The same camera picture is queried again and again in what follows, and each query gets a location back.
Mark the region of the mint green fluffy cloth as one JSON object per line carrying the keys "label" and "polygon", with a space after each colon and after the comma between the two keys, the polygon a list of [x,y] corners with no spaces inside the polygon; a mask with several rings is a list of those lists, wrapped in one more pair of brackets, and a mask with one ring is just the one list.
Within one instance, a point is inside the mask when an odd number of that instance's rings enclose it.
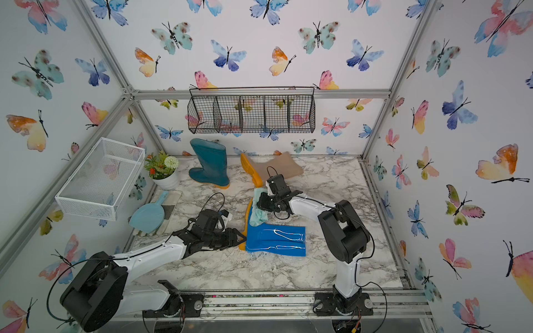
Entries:
{"label": "mint green fluffy cloth", "polygon": [[252,200],[252,206],[250,210],[250,215],[248,222],[252,227],[258,227],[263,223],[268,222],[269,217],[267,211],[259,208],[260,197],[262,194],[266,194],[267,190],[265,188],[255,188],[254,195]]}

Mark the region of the blue rubber boot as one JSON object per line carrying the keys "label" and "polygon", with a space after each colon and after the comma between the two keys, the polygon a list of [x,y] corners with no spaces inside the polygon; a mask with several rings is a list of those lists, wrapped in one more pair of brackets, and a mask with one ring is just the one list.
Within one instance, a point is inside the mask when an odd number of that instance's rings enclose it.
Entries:
{"label": "blue rubber boot", "polygon": [[254,213],[253,201],[250,200],[245,214],[246,241],[239,245],[241,251],[248,253],[266,252],[290,257],[306,256],[305,227],[281,226],[263,223],[257,227],[250,224]]}

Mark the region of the teal green rubber boot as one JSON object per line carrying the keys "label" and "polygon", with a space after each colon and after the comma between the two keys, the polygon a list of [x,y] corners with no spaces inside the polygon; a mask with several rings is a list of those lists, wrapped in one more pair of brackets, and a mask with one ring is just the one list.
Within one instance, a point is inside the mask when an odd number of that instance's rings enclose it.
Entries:
{"label": "teal green rubber boot", "polygon": [[189,170],[190,178],[198,183],[215,185],[221,189],[229,188],[226,147],[216,142],[197,138],[192,139],[190,145],[201,165]]}

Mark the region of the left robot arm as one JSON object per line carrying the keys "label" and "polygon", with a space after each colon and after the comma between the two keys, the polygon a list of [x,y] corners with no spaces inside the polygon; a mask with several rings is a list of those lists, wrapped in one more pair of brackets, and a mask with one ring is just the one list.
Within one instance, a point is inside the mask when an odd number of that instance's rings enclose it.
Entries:
{"label": "left robot arm", "polygon": [[227,228],[228,212],[206,209],[191,218],[185,228],[166,240],[137,251],[108,255],[101,251],[81,261],[82,268],[59,301],[85,332],[104,327],[115,316],[133,312],[152,313],[159,318],[185,318],[187,305],[180,291],[167,280],[153,286],[134,286],[134,280],[170,262],[195,253],[238,247],[247,238]]}

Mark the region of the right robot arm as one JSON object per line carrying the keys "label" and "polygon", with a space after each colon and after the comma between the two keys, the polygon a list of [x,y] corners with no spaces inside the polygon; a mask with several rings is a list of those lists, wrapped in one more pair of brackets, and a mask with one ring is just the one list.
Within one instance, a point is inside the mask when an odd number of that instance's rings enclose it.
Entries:
{"label": "right robot arm", "polygon": [[302,191],[292,191],[283,175],[266,181],[268,191],[261,194],[257,208],[272,212],[287,212],[317,222],[329,251],[337,260],[334,289],[344,298],[360,292],[360,261],[365,258],[367,244],[374,243],[371,233],[350,202],[326,203],[311,198]]}

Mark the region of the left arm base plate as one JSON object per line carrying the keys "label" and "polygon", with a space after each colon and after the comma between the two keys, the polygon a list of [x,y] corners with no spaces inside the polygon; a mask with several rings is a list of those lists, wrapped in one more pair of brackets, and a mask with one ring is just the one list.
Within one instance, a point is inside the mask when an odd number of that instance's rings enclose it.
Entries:
{"label": "left arm base plate", "polygon": [[148,319],[189,319],[199,318],[204,306],[203,294],[175,294],[159,310],[144,310],[142,315]]}

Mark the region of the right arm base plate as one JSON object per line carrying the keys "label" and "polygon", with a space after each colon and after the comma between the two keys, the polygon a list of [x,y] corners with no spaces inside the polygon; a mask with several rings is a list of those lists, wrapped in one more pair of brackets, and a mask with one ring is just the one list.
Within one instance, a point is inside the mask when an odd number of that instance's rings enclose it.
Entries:
{"label": "right arm base plate", "polygon": [[361,291],[349,298],[336,291],[316,293],[312,311],[317,316],[372,316],[373,303]]}

